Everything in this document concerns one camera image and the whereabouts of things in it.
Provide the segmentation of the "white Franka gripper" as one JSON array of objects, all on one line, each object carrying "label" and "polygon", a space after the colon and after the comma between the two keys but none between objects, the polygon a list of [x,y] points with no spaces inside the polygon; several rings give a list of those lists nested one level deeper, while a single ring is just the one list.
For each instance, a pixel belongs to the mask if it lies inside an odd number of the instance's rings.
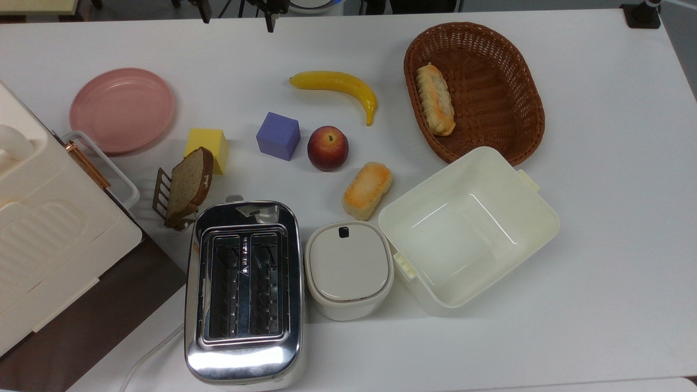
[{"label": "white Franka gripper", "polygon": [[254,5],[261,12],[265,13],[266,27],[269,33],[274,32],[274,26],[276,25],[275,14],[286,14],[289,10],[288,0],[258,0],[254,1]]}]

